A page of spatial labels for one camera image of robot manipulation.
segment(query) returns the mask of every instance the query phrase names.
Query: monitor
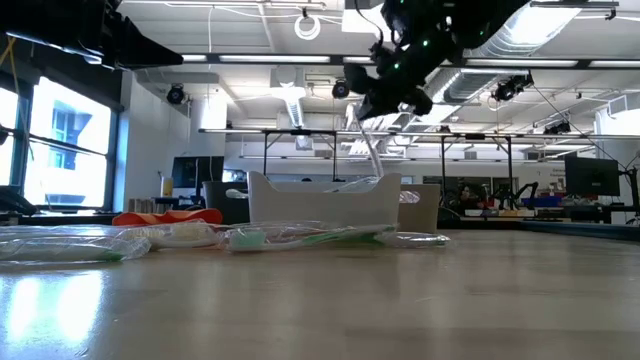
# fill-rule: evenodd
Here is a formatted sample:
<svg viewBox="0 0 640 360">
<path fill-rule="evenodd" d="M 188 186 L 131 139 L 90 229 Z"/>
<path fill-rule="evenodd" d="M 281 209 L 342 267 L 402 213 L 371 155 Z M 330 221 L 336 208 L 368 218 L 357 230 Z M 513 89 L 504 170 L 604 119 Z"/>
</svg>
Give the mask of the monitor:
<svg viewBox="0 0 640 360">
<path fill-rule="evenodd" d="M 196 167 L 200 186 L 203 181 L 222 181 L 224 156 L 176 157 L 173 159 L 173 187 L 195 188 Z"/>
<path fill-rule="evenodd" d="M 567 194 L 620 196 L 617 161 L 566 157 L 564 166 Z"/>
</svg>

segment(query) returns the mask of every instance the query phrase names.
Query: person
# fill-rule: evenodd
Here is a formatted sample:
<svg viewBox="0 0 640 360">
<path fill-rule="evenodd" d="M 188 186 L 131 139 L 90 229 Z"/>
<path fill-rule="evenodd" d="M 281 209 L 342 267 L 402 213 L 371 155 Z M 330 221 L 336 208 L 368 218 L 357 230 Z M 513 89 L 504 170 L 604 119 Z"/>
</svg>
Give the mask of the person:
<svg viewBox="0 0 640 360">
<path fill-rule="evenodd" d="M 460 191 L 460 201 L 458 202 L 458 213 L 464 215 L 465 210 L 484 209 L 482 200 L 471 192 L 469 186 L 463 186 Z"/>
</svg>

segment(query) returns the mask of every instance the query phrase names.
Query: workbench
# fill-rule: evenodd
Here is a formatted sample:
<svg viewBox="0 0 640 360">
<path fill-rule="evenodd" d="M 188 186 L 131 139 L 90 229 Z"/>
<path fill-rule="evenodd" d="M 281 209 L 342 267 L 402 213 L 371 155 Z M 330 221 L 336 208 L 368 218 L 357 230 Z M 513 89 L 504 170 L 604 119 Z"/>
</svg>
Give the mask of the workbench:
<svg viewBox="0 0 640 360">
<path fill-rule="evenodd" d="M 0 268 L 0 359 L 638 359 L 640 247 L 444 231 L 446 248 Z"/>
</svg>

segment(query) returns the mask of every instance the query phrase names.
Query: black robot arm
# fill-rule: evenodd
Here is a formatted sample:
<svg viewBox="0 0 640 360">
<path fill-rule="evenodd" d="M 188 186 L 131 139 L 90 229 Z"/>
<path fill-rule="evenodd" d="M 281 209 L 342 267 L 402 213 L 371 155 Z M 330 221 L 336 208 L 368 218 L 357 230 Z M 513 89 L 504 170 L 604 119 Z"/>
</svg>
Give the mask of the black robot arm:
<svg viewBox="0 0 640 360">
<path fill-rule="evenodd" d="M 3 0 L 0 33 L 53 46 L 112 69 L 182 64 L 116 11 L 121 0 Z"/>
<path fill-rule="evenodd" d="M 433 106 L 424 93 L 425 78 L 445 59 L 457 62 L 464 49 L 483 45 L 529 0 L 385 0 L 382 16 L 400 36 L 395 49 L 371 48 L 379 77 L 360 65 L 345 65 L 345 78 L 365 99 L 359 120 L 398 112 L 400 103 L 425 115 Z"/>
</svg>

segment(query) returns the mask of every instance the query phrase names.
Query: orange object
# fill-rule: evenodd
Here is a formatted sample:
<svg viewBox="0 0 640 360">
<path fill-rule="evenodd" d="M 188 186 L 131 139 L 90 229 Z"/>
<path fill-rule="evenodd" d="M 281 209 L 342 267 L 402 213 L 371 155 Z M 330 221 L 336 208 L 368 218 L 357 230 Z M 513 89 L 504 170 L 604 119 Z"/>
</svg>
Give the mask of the orange object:
<svg viewBox="0 0 640 360">
<path fill-rule="evenodd" d="M 123 213 L 113 219 L 114 226 L 125 225 L 159 225 L 174 224 L 185 221 L 202 219 L 207 224 L 222 224 L 222 213 L 218 209 L 197 211 L 169 210 L 164 214 Z"/>
</svg>

